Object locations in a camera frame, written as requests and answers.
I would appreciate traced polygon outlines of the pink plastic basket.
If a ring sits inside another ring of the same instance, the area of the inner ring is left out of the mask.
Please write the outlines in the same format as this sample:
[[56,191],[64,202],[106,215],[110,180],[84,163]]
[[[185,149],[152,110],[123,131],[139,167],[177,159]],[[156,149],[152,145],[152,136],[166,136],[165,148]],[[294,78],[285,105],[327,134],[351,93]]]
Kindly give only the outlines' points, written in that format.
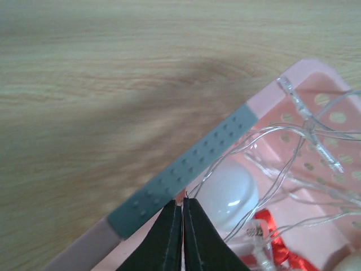
[[359,270],[360,91],[287,69],[46,270]]

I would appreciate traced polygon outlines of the clear string lights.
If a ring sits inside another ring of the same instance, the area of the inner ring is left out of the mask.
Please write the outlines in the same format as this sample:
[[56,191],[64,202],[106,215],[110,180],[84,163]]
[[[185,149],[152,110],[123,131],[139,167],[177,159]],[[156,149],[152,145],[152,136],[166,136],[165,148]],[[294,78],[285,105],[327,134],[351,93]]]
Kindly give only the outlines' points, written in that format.
[[[277,267],[271,241],[282,237],[290,251],[319,270],[360,269],[360,91],[307,80],[294,88],[277,80],[285,99],[188,190],[196,198],[226,159],[250,172],[258,203],[230,232],[218,231],[253,270]],[[276,229],[254,218],[268,209]]]

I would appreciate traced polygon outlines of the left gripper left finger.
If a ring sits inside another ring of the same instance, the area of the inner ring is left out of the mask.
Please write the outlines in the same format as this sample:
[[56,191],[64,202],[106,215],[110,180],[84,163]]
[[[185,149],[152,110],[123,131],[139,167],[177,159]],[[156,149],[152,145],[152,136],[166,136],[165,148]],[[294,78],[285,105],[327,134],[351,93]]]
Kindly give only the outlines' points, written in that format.
[[171,271],[182,268],[182,208],[171,200],[143,242],[118,271]]

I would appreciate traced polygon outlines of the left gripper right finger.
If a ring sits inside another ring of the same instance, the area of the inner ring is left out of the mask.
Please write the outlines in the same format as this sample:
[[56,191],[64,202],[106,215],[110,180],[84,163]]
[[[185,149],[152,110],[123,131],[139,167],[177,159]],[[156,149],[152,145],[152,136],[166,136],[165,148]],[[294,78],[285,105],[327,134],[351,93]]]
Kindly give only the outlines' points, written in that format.
[[225,244],[197,199],[183,199],[183,234],[186,270],[249,269]]

